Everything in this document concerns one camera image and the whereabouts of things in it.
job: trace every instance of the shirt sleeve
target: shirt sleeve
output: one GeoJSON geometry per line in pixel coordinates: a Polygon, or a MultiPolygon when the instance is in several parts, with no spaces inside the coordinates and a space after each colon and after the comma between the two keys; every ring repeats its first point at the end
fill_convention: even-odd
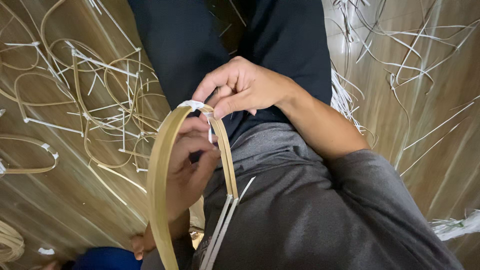
{"type": "MultiPolygon", "coordinates": [[[[184,237],[172,241],[173,251],[175,257],[177,257],[177,264],[180,270],[190,269],[192,264],[192,257],[195,253],[195,249],[192,245],[192,238],[189,234],[184,237]]],[[[164,270],[162,260],[158,250],[155,248],[144,258],[141,270],[164,270]]]]}
{"type": "Polygon", "coordinates": [[[359,150],[331,162],[332,183],[351,207],[389,232],[419,261],[463,269],[431,230],[398,173],[382,156],[359,150]]]}

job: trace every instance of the black pants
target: black pants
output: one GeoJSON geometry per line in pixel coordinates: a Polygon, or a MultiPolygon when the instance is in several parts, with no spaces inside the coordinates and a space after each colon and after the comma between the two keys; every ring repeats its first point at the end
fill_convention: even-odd
{"type": "MultiPolygon", "coordinates": [[[[201,0],[129,0],[138,33],[171,109],[192,98],[203,77],[228,62],[213,16],[201,0]]],[[[247,29],[238,55],[292,78],[320,101],[332,98],[330,55],[321,0],[242,0],[247,29]]],[[[223,118],[232,144],[267,122],[289,123],[272,106],[223,118]]]]}

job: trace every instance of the blue cloth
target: blue cloth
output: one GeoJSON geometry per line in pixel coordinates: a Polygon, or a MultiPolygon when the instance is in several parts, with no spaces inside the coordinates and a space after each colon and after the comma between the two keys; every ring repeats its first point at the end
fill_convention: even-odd
{"type": "Polygon", "coordinates": [[[72,270],[140,270],[133,252],[117,247],[95,247],[81,255],[72,270]]]}

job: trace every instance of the gray t-shirt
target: gray t-shirt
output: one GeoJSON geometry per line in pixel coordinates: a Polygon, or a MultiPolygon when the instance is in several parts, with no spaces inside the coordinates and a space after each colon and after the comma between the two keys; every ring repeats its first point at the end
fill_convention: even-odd
{"type": "MultiPolygon", "coordinates": [[[[325,164],[284,123],[264,123],[232,146],[238,204],[214,269],[462,269],[433,233],[398,173],[360,150],[325,164]]],[[[204,192],[205,235],[174,241],[180,269],[199,269],[226,199],[221,168],[204,192]]],[[[143,270],[163,269],[157,251],[143,270]]]]}

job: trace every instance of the finger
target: finger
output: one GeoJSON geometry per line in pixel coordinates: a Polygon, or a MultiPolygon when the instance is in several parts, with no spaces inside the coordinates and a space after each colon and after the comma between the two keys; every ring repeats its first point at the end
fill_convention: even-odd
{"type": "Polygon", "coordinates": [[[252,100],[250,90],[245,90],[231,97],[221,99],[215,106],[213,116],[218,120],[234,111],[248,110],[251,107],[252,100]]]}
{"type": "MultiPolygon", "coordinates": [[[[190,137],[190,138],[202,137],[202,138],[208,139],[208,132],[190,131],[180,136],[179,139],[183,137],[190,137]]],[[[218,141],[218,136],[215,134],[212,134],[212,142],[215,143],[217,141],[218,141]]]]}
{"type": "Polygon", "coordinates": [[[212,178],[220,160],[221,152],[218,148],[212,149],[201,155],[198,161],[198,167],[190,179],[191,188],[203,192],[208,181],[212,178]]]}
{"type": "Polygon", "coordinates": [[[251,113],[253,116],[257,114],[257,109],[249,109],[247,110],[249,113],[251,113]]]}
{"type": "Polygon", "coordinates": [[[170,163],[172,166],[177,166],[186,160],[190,153],[194,153],[199,150],[207,152],[214,147],[215,146],[213,144],[202,137],[183,137],[178,141],[178,143],[173,145],[170,163]]]}
{"type": "Polygon", "coordinates": [[[200,113],[200,116],[198,118],[200,118],[202,122],[208,123],[208,119],[203,113],[200,113]]]}
{"type": "Polygon", "coordinates": [[[198,117],[189,117],[185,119],[180,126],[179,134],[185,134],[193,130],[208,132],[208,129],[210,129],[210,125],[208,123],[203,122],[198,117]]]}
{"type": "Polygon", "coordinates": [[[132,244],[135,259],[141,260],[144,255],[144,237],[141,235],[135,235],[130,239],[130,243],[132,244]]]}
{"type": "Polygon", "coordinates": [[[237,65],[237,62],[230,61],[208,73],[193,93],[192,99],[205,102],[205,99],[217,86],[228,85],[230,88],[234,88],[239,74],[238,68],[236,68],[237,65]]]}
{"type": "Polygon", "coordinates": [[[217,88],[217,91],[215,91],[213,96],[208,100],[207,105],[210,105],[213,108],[215,108],[216,104],[222,98],[230,97],[230,96],[233,96],[234,94],[235,92],[228,85],[221,86],[217,88]]]}

